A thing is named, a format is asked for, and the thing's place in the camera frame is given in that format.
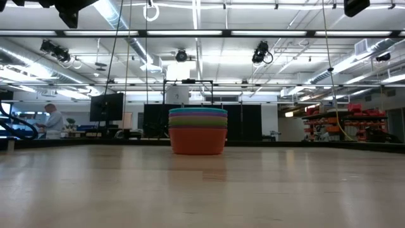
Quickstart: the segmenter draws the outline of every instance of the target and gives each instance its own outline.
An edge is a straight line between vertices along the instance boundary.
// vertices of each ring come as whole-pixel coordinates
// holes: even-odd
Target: orange bin
[[[170,143],[177,155],[220,155],[226,129],[169,129]]]

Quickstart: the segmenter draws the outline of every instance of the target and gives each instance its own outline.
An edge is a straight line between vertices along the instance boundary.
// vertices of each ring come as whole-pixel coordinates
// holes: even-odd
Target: stacked bowl
[[[169,111],[170,142],[178,155],[219,155],[227,137],[228,111],[174,108]]]

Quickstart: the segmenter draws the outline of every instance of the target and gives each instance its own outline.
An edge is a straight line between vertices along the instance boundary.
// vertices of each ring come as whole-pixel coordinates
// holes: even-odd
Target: computer monitor
[[[91,97],[90,121],[122,120],[123,101],[123,93]]]

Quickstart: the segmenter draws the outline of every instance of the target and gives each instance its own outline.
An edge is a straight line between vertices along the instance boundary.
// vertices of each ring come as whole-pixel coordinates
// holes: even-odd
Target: hanging cable
[[[129,8],[129,26],[128,26],[128,39],[131,38],[131,21],[132,21],[132,6]],[[122,131],[124,131],[124,125],[125,125],[125,110],[127,107],[127,83],[128,83],[128,69],[129,69],[129,42],[128,42],[128,48],[127,48],[127,69],[125,69],[125,88],[124,88],[124,110],[123,110],[123,118],[122,118]]]
[[[120,15],[118,16],[118,24],[116,26],[116,31],[115,31],[113,51],[111,52],[111,59],[110,59],[110,62],[109,62],[109,67],[108,67],[108,75],[107,75],[106,89],[104,90],[103,104],[106,102],[108,84],[110,83],[109,78],[111,76],[111,67],[113,65],[113,58],[114,58],[114,53],[115,53],[116,40],[117,40],[117,37],[118,37],[118,31],[120,30],[120,23],[121,23],[123,5],[124,5],[124,0],[121,0]],[[101,123],[101,121],[99,120],[99,123],[98,123],[98,126],[97,126],[96,136],[98,136],[98,134],[99,134],[98,131],[100,129],[100,123]]]
[[[330,79],[332,80],[332,97],[333,101],[335,103],[335,111],[336,111],[336,119],[337,119],[337,125],[339,126],[340,130],[343,132],[343,134],[350,140],[350,141],[355,141],[353,140],[347,133],[346,131],[342,128],[340,125],[339,121],[339,112],[337,111],[337,99],[336,99],[336,93],[335,93],[335,82],[333,81],[333,67],[332,67],[332,62],[330,61],[330,53],[329,53],[329,43],[328,43],[328,31],[327,31],[327,18],[325,16],[325,3],[324,0],[322,0],[322,13],[323,13],[323,25],[325,27],[325,39],[327,42],[327,51],[328,51],[328,63],[329,63],[329,73],[330,73]]]
[[[29,124],[28,122],[26,122],[26,121],[24,121],[24,120],[20,120],[19,118],[13,117],[13,116],[10,115],[10,114],[7,114],[7,113],[5,112],[5,110],[3,109],[3,106],[1,105],[1,100],[0,100],[0,113],[3,114],[5,117],[8,117],[8,118],[10,118],[10,119],[12,119],[12,120],[16,120],[16,121],[22,123],[23,125],[26,125],[27,127],[31,128],[31,129],[32,129],[32,133],[33,133],[32,136],[30,136],[30,137],[24,136],[23,134],[21,134],[21,133],[18,132],[17,130],[12,129],[9,125],[7,125],[7,124],[3,121],[3,119],[1,119],[1,120],[0,120],[0,126],[2,126],[4,129],[6,129],[6,131],[8,131],[9,133],[11,133],[11,135],[16,136],[16,137],[19,137],[20,139],[23,139],[23,140],[34,140],[34,139],[36,139],[36,138],[38,137],[38,131],[37,131],[37,129],[36,129],[33,125]]]

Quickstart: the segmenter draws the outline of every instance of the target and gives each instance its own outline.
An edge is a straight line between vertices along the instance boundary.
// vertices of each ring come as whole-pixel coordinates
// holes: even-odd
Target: table surface
[[[405,156],[328,148],[70,146],[0,155],[13,228],[402,228]]]

